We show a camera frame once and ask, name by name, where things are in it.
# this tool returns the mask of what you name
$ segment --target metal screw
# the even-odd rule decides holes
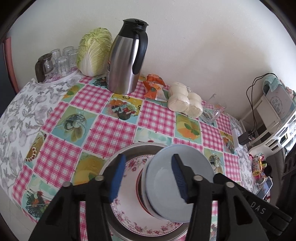
[[[202,181],[202,180],[203,180],[203,177],[200,176],[200,175],[195,175],[195,176],[193,176],[193,179],[194,179],[195,181]]]
[[[72,183],[71,183],[71,182],[68,182],[68,181],[65,181],[65,182],[63,183],[63,187],[64,187],[64,188],[70,187],[71,185],[72,185]]]
[[[234,188],[234,183],[232,183],[232,182],[227,182],[227,183],[226,183],[226,186],[229,187],[229,188]]]
[[[95,179],[96,181],[102,181],[102,180],[104,180],[104,176],[102,176],[102,175],[97,175],[94,179]]]

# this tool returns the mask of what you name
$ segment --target table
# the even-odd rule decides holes
[[[215,172],[252,190],[248,151],[232,146],[231,130],[242,133],[238,121],[222,114],[206,124],[172,112],[167,103],[144,97],[142,80],[133,93],[118,95],[107,90],[104,77],[78,73],[50,86],[32,79],[16,95],[0,118],[0,183],[31,220],[38,221],[64,181],[87,182],[112,154],[137,142],[192,146]],[[84,203],[80,222],[81,239],[87,240]],[[212,222],[217,224],[217,203]]]

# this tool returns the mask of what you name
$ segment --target stainless steel bowl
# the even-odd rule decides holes
[[[111,156],[107,160],[106,164],[103,166],[103,168],[100,171],[100,175],[103,174],[105,168],[110,163],[112,163],[112,161],[114,161],[116,156],[120,153],[124,154],[126,156],[126,160],[128,161],[137,156],[155,155],[158,151],[160,151],[164,147],[166,147],[166,145],[154,143],[154,142],[141,142],[141,143],[136,143],[136,144],[127,146],[121,149],[120,151],[118,151],[117,153],[115,153],[113,156]],[[165,235],[156,236],[156,237],[142,236],[142,235],[133,233],[132,231],[129,231],[127,228],[125,228],[117,220],[109,204],[105,204],[104,209],[105,209],[106,218],[107,218],[110,230],[117,237],[125,241],[174,241],[182,237],[184,234],[186,234],[189,226],[189,223],[184,223],[174,231]]]

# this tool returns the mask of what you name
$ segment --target upside-down glass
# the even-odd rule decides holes
[[[63,48],[63,56],[67,57],[67,53],[68,53],[70,50],[72,50],[72,49],[74,49],[73,46],[69,46],[69,47]]]
[[[211,124],[220,116],[226,107],[226,103],[217,94],[213,94],[207,103],[205,103],[200,118],[204,122]]]
[[[68,60],[70,64],[70,68],[76,67],[76,60],[77,60],[77,49],[72,49],[68,52]]]
[[[52,53],[52,63],[55,65],[55,61],[57,58],[61,57],[61,50],[60,49],[54,49],[50,51]]]
[[[67,76],[71,73],[68,58],[65,56],[59,57],[56,60],[56,72],[61,77]]]

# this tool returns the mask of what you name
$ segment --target floral plate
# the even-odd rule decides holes
[[[160,236],[178,228],[181,223],[159,220],[145,211],[137,197],[137,179],[151,155],[138,156],[126,162],[118,197],[111,203],[118,221],[128,230],[143,236]]]

